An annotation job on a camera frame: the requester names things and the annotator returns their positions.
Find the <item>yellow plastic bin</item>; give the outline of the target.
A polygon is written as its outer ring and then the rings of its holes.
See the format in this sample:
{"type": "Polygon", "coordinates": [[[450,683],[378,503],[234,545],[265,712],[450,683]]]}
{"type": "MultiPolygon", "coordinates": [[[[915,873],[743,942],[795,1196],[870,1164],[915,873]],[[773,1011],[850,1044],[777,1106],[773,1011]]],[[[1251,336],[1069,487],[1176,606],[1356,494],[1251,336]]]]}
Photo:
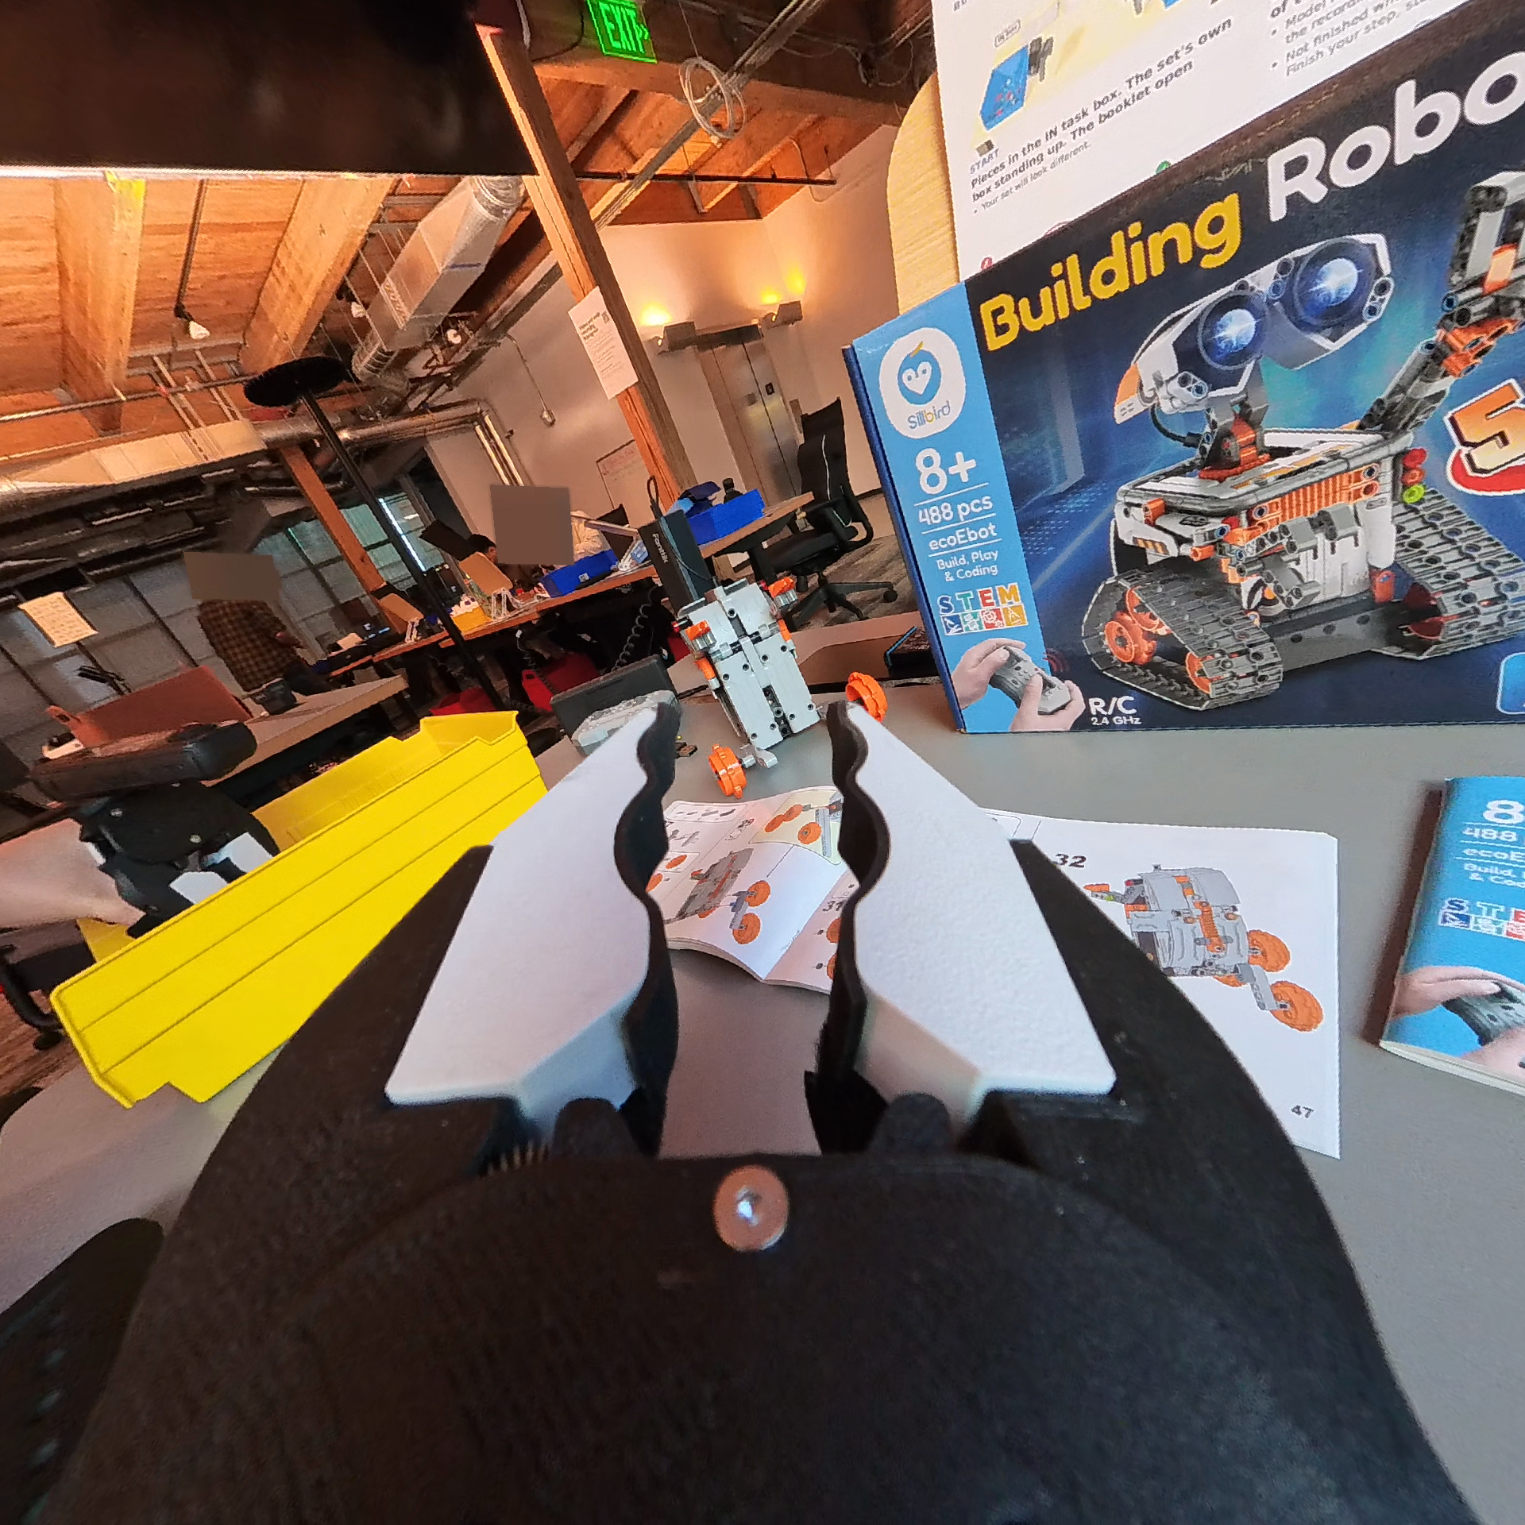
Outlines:
{"type": "Polygon", "coordinates": [[[425,717],[256,810],[280,853],[231,888],[140,939],[84,920],[96,962],[53,1011],[122,1106],[165,1084],[209,1100],[543,793],[516,713],[425,717]]]}

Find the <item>person's left hand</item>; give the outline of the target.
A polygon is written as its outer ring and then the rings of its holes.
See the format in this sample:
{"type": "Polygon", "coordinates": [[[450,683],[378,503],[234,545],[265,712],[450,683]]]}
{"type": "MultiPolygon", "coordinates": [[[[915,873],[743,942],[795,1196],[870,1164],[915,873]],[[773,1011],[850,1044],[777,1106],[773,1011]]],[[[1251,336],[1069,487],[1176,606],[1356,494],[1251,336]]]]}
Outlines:
{"type": "Polygon", "coordinates": [[[2,844],[2,928],[76,920],[133,926],[142,913],[122,899],[69,817],[2,844]]]}

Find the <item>black flat box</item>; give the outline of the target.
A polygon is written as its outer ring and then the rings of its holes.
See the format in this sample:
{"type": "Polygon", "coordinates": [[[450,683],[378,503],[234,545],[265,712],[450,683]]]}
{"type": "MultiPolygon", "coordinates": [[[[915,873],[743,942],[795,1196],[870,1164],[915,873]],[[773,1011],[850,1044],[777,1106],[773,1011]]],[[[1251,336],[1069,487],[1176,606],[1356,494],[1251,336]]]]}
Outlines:
{"type": "Polygon", "coordinates": [[[626,663],[577,688],[556,694],[552,712],[570,737],[590,715],[648,694],[675,694],[668,666],[657,655],[626,663]]]}

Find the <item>blue toy robot box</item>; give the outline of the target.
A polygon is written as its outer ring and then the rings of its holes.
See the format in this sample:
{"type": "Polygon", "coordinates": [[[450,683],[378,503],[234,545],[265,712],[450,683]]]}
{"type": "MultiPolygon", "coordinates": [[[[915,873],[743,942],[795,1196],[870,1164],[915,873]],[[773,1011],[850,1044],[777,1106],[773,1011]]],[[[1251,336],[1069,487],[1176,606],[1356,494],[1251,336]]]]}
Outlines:
{"type": "Polygon", "coordinates": [[[1521,33],[857,339],[962,732],[1521,721],[1521,33]]]}

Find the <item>small colourful booklet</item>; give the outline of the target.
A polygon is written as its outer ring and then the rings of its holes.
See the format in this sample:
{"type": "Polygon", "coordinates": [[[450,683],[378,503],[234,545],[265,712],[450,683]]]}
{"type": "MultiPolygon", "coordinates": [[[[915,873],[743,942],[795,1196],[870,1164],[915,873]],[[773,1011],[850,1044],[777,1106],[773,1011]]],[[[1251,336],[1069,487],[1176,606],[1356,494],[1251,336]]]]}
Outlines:
{"type": "Polygon", "coordinates": [[[1445,786],[1382,1046],[1523,1089],[1523,779],[1445,786]]]}

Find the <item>open white instruction booklet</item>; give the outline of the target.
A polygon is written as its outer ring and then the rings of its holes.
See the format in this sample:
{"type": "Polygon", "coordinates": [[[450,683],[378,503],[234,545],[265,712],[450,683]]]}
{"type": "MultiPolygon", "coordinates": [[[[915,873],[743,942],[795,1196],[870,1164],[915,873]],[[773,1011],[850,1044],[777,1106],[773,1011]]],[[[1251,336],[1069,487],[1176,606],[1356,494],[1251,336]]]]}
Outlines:
{"type": "MultiPolygon", "coordinates": [[[[1097,824],[989,810],[1033,842],[1233,1049],[1291,1142],[1342,1155],[1338,848],[1316,831],[1097,824]]],[[[672,802],[648,891],[672,948],[826,995],[855,881],[841,795],[672,802]]]]}

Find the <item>grey orange robot model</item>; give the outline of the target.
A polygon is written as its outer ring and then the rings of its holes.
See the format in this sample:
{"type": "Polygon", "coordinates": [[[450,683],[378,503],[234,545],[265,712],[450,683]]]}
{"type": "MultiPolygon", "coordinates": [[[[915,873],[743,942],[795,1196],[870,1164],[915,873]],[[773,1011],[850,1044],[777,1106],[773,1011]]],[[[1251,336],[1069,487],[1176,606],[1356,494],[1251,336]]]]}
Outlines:
{"type": "Polygon", "coordinates": [[[679,610],[677,621],[701,675],[739,735],[715,746],[712,772],[724,795],[746,792],[746,770],[772,768],[773,750],[822,717],[795,661],[784,614],[795,579],[717,585],[679,610]]]}

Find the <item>black tall speaker box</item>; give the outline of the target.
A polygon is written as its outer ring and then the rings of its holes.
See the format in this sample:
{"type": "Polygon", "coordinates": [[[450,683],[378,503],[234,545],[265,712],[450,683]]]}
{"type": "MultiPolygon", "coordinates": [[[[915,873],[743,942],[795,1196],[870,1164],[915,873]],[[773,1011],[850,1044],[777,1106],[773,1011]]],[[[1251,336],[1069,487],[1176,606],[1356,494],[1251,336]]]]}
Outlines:
{"type": "Polygon", "coordinates": [[[675,615],[710,597],[717,583],[683,508],[643,525],[641,543],[675,615]]]}

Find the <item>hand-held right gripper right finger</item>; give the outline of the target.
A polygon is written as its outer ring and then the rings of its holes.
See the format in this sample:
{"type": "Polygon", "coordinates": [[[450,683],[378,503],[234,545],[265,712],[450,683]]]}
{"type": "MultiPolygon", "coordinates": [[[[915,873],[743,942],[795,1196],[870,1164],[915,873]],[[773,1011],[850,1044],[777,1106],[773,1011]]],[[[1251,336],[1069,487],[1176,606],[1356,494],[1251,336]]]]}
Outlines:
{"type": "Polygon", "coordinates": [[[1113,1066],[1002,828],[866,710],[826,719],[857,890],[808,1078],[821,1147],[862,1149],[908,1093],[959,1131],[988,1093],[1106,1095],[1113,1066]]]}

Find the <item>grey battery box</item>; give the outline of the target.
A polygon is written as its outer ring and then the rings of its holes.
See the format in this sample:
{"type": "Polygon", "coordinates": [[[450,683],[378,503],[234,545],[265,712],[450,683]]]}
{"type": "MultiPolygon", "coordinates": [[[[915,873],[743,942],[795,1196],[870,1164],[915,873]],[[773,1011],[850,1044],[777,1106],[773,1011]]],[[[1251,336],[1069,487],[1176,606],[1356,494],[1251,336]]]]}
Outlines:
{"type": "Polygon", "coordinates": [[[601,708],[599,712],[588,713],[570,733],[570,739],[577,752],[583,757],[588,757],[594,752],[597,752],[610,739],[610,735],[617,733],[625,724],[637,719],[643,712],[659,712],[663,706],[677,710],[677,695],[670,690],[654,690],[630,699],[623,699],[617,704],[610,704],[606,708],[601,708]]]}

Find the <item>white printed instruction poster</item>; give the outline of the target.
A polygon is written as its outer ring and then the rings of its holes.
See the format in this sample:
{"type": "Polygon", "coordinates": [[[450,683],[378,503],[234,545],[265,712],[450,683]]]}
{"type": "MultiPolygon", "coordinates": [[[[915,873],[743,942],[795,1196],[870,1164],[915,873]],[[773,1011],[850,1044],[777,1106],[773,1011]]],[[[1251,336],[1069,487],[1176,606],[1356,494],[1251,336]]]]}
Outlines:
{"type": "Polygon", "coordinates": [[[960,267],[1011,254],[1454,7],[933,4],[960,267]]]}

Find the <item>black office chair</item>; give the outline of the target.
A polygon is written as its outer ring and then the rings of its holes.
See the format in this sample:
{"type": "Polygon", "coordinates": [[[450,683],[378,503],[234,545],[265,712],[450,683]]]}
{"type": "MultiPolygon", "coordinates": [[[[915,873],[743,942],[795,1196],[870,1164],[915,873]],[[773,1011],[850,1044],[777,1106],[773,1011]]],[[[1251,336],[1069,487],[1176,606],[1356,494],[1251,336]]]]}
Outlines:
{"type": "Polygon", "coordinates": [[[784,612],[790,630],[801,628],[817,605],[866,619],[850,594],[881,594],[884,601],[899,597],[891,583],[833,583],[828,577],[831,565],[871,543],[873,530],[848,479],[842,401],[833,399],[822,410],[806,412],[802,430],[797,467],[802,485],[812,490],[812,501],[793,514],[788,528],[777,526],[750,552],[759,585],[793,579],[795,601],[784,612]]]}

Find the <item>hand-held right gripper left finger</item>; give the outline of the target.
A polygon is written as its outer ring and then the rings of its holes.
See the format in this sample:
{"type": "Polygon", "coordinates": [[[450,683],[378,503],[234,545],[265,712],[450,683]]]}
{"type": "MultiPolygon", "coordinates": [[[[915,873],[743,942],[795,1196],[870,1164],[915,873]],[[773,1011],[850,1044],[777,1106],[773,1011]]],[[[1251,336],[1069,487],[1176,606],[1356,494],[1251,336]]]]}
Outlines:
{"type": "Polygon", "coordinates": [[[659,1149],[679,1024],[648,882],[679,719],[675,699],[639,710],[494,839],[387,1080],[394,1104],[508,1100],[534,1136],[601,1098],[659,1149]]]}

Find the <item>silver ceiling duct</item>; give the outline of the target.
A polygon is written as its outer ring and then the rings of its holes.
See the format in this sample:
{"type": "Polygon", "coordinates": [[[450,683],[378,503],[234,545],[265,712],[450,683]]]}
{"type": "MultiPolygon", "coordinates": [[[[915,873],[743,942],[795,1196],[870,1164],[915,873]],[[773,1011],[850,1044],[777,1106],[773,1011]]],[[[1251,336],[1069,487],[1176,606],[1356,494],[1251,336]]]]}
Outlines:
{"type": "Polygon", "coordinates": [[[361,387],[398,383],[405,359],[481,276],[525,198],[519,176],[463,178],[414,229],[369,305],[370,332],[350,359],[361,387]]]}

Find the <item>grey desk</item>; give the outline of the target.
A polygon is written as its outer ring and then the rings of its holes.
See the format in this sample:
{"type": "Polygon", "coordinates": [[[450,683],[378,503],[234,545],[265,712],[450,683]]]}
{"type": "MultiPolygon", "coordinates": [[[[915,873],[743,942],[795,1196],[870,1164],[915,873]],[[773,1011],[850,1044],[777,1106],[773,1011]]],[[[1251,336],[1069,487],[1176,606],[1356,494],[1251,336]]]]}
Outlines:
{"type": "MultiPolygon", "coordinates": [[[[1126,824],[1258,826],[1340,842],[1342,1158],[1305,1153],[1398,1376],[1485,1521],[1521,1521],[1521,1093],[1376,1046],[1436,801],[1452,775],[1521,775],[1521,726],[1107,730],[964,735],[940,690],[891,692],[888,726],[988,808],[1126,824]]],[[[674,960],[681,1038],[670,1153],[813,1142],[786,1077],[826,999],[715,959],[674,960]]],[[[171,1225],[269,1066],[218,1098],[133,1111],[84,1069],[4,1126],[4,1307],[100,1229],[171,1225]]]]}

